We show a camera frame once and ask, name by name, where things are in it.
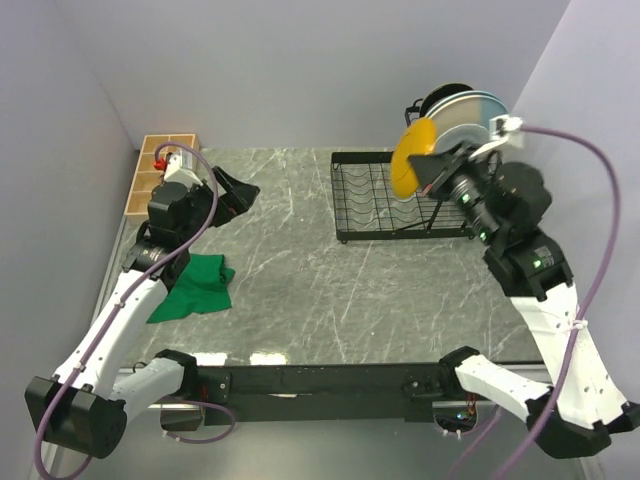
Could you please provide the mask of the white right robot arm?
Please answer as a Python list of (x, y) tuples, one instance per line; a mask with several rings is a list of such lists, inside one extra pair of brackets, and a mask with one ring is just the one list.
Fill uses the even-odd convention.
[(549, 407), (536, 443), (556, 459), (593, 456), (612, 435), (638, 428), (638, 404), (615, 386), (578, 318), (568, 261), (538, 226), (551, 204), (541, 173), (521, 162), (492, 168), (466, 153), (411, 155), (408, 163), (428, 196), (454, 203), (485, 245), (483, 259), (533, 335), (551, 378), (548, 384), (526, 379), (461, 347), (440, 361), (442, 393), (483, 396), (529, 429)]

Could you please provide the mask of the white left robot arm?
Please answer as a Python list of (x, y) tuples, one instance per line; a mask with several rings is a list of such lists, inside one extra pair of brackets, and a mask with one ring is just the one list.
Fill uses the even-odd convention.
[(163, 350), (124, 380), (122, 357), (167, 298), (191, 260), (188, 248), (210, 227), (246, 213), (260, 193), (215, 167), (210, 182), (176, 174), (156, 186), (111, 298), (67, 360), (25, 391), (36, 442), (49, 442), (96, 459), (109, 456), (126, 427), (156, 401), (197, 399), (196, 359)]

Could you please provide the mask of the black ceramic plate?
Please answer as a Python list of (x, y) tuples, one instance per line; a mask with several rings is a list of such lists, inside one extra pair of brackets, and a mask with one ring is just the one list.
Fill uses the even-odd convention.
[(426, 97), (422, 101), (421, 109), (428, 110), (431, 106), (444, 98), (457, 93), (471, 90), (472, 87), (465, 83), (453, 82), (441, 85), (426, 95)]

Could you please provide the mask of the pale blue scalloped plate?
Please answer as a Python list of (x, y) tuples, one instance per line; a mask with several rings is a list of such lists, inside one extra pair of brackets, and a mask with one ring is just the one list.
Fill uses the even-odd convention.
[(482, 125), (461, 124), (450, 128), (438, 136), (434, 152), (441, 154), (464, 142), (482, 146), (488, 143), (489, 140), (490, 133)]

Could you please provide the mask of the watermelon pattern white plate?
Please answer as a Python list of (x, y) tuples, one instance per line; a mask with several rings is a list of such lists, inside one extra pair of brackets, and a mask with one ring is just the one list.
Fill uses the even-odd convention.
[(451, 95), (438, 101), (428, 110), (422, 110), (420, 107), (420, 117), (433, 117), (438, 111), (447, 106), (453, 105), (455, 102), (460, 103), (462, 100), (471, 99), (473, 104), (477, 106), (477, 110), (482, 117), (489, 118), (491, 115), (506, 114), (508, 109), (502, 101), (495, 95), (479, 90), (465, 91)]

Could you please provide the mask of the beige and blue plate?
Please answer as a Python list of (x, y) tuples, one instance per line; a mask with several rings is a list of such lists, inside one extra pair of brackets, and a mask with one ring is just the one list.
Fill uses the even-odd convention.
[(478, 124), (489, 130), (489, 121), (496, 116), (491, 115), (489, 118), (482, 117), (472, 100), (465, 99), (460, 103), (455, 102), (453, 105), (443, 108), (431, 118), (426, 118), (434, 122), (437, 134), (440, 135), (450, 128), (461, 124)]

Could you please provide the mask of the yellow patterned glass plate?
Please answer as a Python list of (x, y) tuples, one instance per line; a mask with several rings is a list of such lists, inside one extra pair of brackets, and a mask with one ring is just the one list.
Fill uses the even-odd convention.
[(430, 155), (435, 149), (436, 140), (436, 126), (429, 118), (419, 118), (406, 128), (390, 162), (391, 188), (398, 199), (406, 199), (419, 189), (419, 181), (409, 158)]

